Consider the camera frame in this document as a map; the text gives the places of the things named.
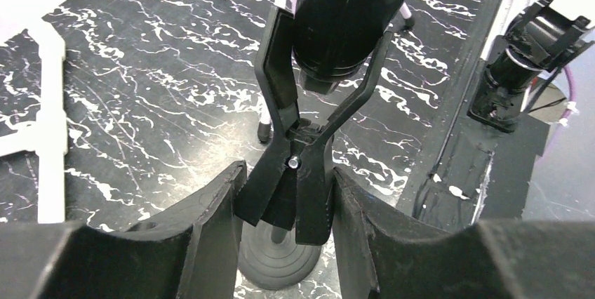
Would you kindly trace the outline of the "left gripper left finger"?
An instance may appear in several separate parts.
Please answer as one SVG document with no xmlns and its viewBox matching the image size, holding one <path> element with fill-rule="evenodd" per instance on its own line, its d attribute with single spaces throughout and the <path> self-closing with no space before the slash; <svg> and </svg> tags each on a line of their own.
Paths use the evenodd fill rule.
<svg viewBox="0 0 595 299">
<path fill-rule="evenodd" d="M 231 298 L 246 163 L 124 232 L 82 222 L 1 226 L 2 298 Z"/>
</svg>

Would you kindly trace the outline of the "black microphone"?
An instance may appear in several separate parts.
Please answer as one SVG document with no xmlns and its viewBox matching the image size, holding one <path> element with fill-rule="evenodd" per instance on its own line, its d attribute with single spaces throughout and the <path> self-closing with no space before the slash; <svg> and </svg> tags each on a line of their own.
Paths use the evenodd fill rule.
<svg viewBox="0 0 595 299">
<path fill-rule="evenodd" d="M 328 95 L 357 73 L 389 23 L 415 20 L 405 0 L 295 0 L 293 55 L 300 84 Z"/>
</svg>

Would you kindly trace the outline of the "black rod with round base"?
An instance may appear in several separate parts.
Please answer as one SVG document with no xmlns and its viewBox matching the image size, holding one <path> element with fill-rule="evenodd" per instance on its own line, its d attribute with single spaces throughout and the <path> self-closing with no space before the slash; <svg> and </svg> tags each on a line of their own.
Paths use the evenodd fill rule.
<svg viewBox="0 0 595 299">
<path fill-rule="evenodd" d="M 245 227 L 239 270 L 267 290 L 301 282 L 319 260 L 334 217 L 334 135 L 372 96 L 392 33 L 382 35 L 363 81 L 323 126 L 300 116 L 292 38 L 292 15 L 273 6 L 255 63 L 273 127 L 272 141 L 234 199 L 235 214 Z"/>
</svg>

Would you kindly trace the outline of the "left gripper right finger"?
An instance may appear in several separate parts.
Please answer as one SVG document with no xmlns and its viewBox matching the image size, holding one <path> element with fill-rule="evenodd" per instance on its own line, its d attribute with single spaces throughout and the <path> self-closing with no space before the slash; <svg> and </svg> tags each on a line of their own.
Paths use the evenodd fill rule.
<svg viewBox="0 0 595 299">
<path fill-rule="evenodd" d="M 449 233 L 334 174 L 343 298 L 594 297 L 592 222 L 482 220 Z"/>
</svg>

